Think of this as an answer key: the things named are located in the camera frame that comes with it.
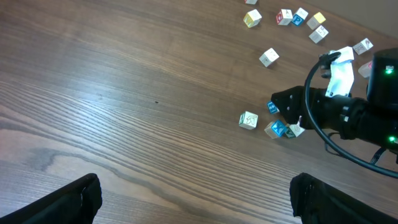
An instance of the wooden table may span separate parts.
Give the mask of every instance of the wooden table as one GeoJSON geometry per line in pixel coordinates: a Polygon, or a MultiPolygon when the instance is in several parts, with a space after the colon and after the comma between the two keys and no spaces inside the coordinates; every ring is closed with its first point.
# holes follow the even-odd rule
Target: wooden table
{"type": "MultiPolygon", "coordinates": [[[[398,181],[323,149],[314,131],[271,140],[271,94],[303,85],[318,55],[365,37],[398,40],[324,12],[277,26],[293,0],[0,0],[0,216],[89,173],[104,204],[97,223],[300,223],[289,183],[301,172],[398,218],[398,181]],[[261,23],[248,29],[245,13],[261,23]],[[260,55],[280,55],[265,68],[260,55]],[[257,129],[238,126],[243,111],[257,129]]],[[[366,80],[356,74],[354,96],[366,80]]],[[[327,80],[316,77],[314,86],[327,80]]],[[[370,160],[377,147],[338,141],[370,160]]],[[[381,165],[397,168],[391,154],[381,165]]]]}

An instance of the table surface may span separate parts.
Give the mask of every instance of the table surface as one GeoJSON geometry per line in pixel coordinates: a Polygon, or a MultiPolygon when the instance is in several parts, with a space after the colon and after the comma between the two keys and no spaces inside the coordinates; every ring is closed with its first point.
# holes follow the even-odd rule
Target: table surface
{"type": "MultiPolygon", "coordinates": [[[[264,132],[281,119],[267,112],[271,94],[303,85],[319,54],[367,37],[358,70],[398,45],[324,11],[330,33],[314,44],[307,25],[275,22],[299,7],[320,11],[293,0],[0,0],[0,216],[94,172],[96,223],[300,223],[289,184],[307,172],[398,218],[395,179],[326,153],[314,131],[264,132]],[[252,9],[262,21],[248,29],[252,9]],[[280,58],[266,68],[271,47],[280,58]],[[243,111],[259,115],[255,130],[238,126],[243,111]]],[[[378,149],[337,141],[368,161],[378,149]]]]}

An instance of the cube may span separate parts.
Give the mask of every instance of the cube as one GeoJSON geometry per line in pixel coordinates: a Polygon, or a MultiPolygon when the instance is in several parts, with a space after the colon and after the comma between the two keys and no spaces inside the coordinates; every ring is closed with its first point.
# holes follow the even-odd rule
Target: cube
{"type": "Polygon", "coordinates": [[[241,115],[241,118],[239,119],[239,126],[242,128],[252,130],[256,128],[258,119],[259,119],[258,115],[245,111],[241,115]]]}
{"type": "Polygon", "coordinates": [[[263,53],[260,57],[260,61],[264,64],[265,67],[268,67],[270,64],[275,62],[279,58],[279,55],[276,53],[276,51],[272,48],[267,50],[266,52],[263,53]]]}
{"type": "Polygon", "coordinates": [[[308,12],[302,8],[299,8],[297,12],[293,15],[293,24],[296,26],[300,26],[303,24],[305,18],[307,18],[308,12]]]}
{"type": "Polygon", "coordinates": [[[368,38],[362,40],[359,44],[355,45],[353,48],[358,55],[361,55],[363,52],[368,51],[373,47],[373,44],[370,42],[368,38]]]}
{"type": "Polygon", "coordinates": [[[247,25],[248,28],[252,28],[258,23],[260,23],[262,16],[260,15],[260,12],[257,11],[257,9],[252,10],[246,14],[244,17],[243,21],[247,25]]]}
{"type": "Polygon", "coordinates": [[[293,15],[290,9],[281,9],[278,15],[276,15],[276,23],[278,23],[278,25],[286,26],[292,19],[293,15]]]}
{"type": "Polygon", "coordinates": [[[318,43],[321,41],[326,35],[328,35],[329,31],[327,31],[323,26],[319,26],[311,35],[310,38],[314,43],[318,43]]]}
{"type": "Polygon", "coordinates": [[[300,125],[298,124],[291,124],[287,127],[286,129],[286,136],[288,138],[297,138],[299,135],[301,135],[303,132],[305,131],[305,129],[303,129],[302,127],[300,127],[300,125]]]}
{"type": "Polygon", "coordinates": [[[361,68],[359,68],[358,70],[359,74],[361,74],[365,79],[369,79],[372,74],[372,65],[373,61],[362,65],[361,68]]]}
{"type": "Polygon", "coordinates": [[[322,13],[318,12],[307,22],[307,25],[311,28],[311,30],[314,30],[325,21],[326,19],[322,13]]]}
{"type": "Polygon", "coordinates": [[[257,0],[244,0],[246,4],[256,4],[257,0]]]}
{"type": "Polygon", "coordinates": [[[267,106],[268,106],[269,112],[271,114],[275,114],[275,113],[279,112],[279,109],[275,106],[275,104],[272,101],[268,102],[267,106]]]}
{"type": "Polygon", "coordinates": [[[286,127],[283,122],[277,120],[275,122],[271,122],[264,130],[271,139],[280,138],[285,132],[286,127]]]}

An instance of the yellow cube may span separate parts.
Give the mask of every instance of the yellow cube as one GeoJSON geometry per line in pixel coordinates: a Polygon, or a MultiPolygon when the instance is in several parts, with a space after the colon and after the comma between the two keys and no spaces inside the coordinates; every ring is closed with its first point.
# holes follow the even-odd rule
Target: yellow cube
{"type": "Polygon", "coordinates": [[[325,21],[325,16],[318,12],[310,20],[308,20],[307,25],[311,28],[311,30],[314,30],[325,21]]]}
{"type": "Polygon", "coordinates": [[[257,11],[257,9],[250,11],[246,14],[244,17],[243,21],[247,25],[248,28],[252,28],[258,23],[260,23],[262,16],[260,15],[260,12],[257,11]]]}

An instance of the black plastic part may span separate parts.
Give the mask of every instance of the black plastic part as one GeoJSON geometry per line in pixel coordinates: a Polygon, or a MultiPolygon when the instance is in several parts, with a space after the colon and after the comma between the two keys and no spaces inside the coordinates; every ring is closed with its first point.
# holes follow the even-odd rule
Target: black plastic part
{"type": "MultiPolygon", "coordinates": [[[[341,54],[339,52],[337,53],[333,53],[330,55],[330,58],[338,58],[341,54]]],[[[393,178],[397,178],[398,179],[398,172],[394,172],[388,169],[384,169],[378,166],[374,166],[356,156],[353,156],[352,154],[348,153],[347,151],[345,151],[344,149],[342,149],[341,147],[339,147],[339,145],[337,145],[335,142],[333,142],[332,140],[330,140],[330,138],[327,136],[327,134],[322,131],[322,129],[319,127],[319,125],[317,124],[317,122],[315,121],[314,115],[311,112],[310,109],[310,85],[311,85],[311,80],[313,78],[313,76],[315,75],[315,73],[318,70],[318,67],[322,64],[322,61],[319,61],[317,64],[315,64],[315,66],[311,69],[310,73],[308,74],[308,77],[305,81],[305,85],[304,85],[304,94],[303,94],[303,101],[305,103],[305,115],[308,117],[309,122],[312,125],[312,128],[318,133],[318,135],[336,152],[338,152],[340,155],[342,155],[344,158],[360,165],[363,166],[367,169],[373,170],[374,172],[380,173],[382,175],[387,175],[389,177],[393,177],[393,178]]]]}
{"type": "Polygon", "coordinates": [[[374,54],[368,101],[374,106],[398,111],[398,48],[374,54]],[[387,66],[394,67],[391,74],[386,74],[387,66]]]}
{"type": "Polygon", "coordinates": [[[3,223],[89,224],[102,206],[100,180],[96,174],[80,179],[38,199],[5,217],[3,223]]]}
{"type": "Polygon", "coordinates": [[[300,174],[290,183],[293,216],[304,224],[397,224],[398,220],[366,205],[340,190],[300,174]]]}
{"type": "MultiPolygon", "coordinates": [[[[328,134],[328,137],[331,138],[331,137],[332,137],[333,135],[335,135],[335,134],[339,134],[339,133],[329,133],[329,134],[328,134]]],[[[338,154],[338,153],[329,151],[329,145],[328,145],[327,143],[325,143],[325,150],[326,150],[327,153],[332,154],[332,155],[334,155],[334,156],[343,157],[343,156],[341,156],[341,155],[338,154]]]]}
{"type": "MultiPolygon", "coordinates": [[[[322,109],[318,107],[322,100],[322,96],[325,95],[325,89],[311,88],[310,90],[310,101],[312,102],[312,110],[316,114],[322,113],[322,109]]],[[[297,124],[300,117],[302,117],[300,126],[304,129],[312,129],[311,124],[308,122],[305,116],[305,107],[302,101],[304,94],[304,86],[296,86],[288,90],[274,93],[271,96],[271,101],[278,107],[280,114],[284,117],[286,122],[289,124],[297,124]]],[[[317,117],[317,121],[324,120],[321,117],[317,117]]]]}
{"type": "Polygon", "coordinates": [[[357,138],[392,151],[398,150],[398,144],[389,140],[390,136],[398,137],[397,114],[368,104],[358,117],[354,130],[357,138]]]}

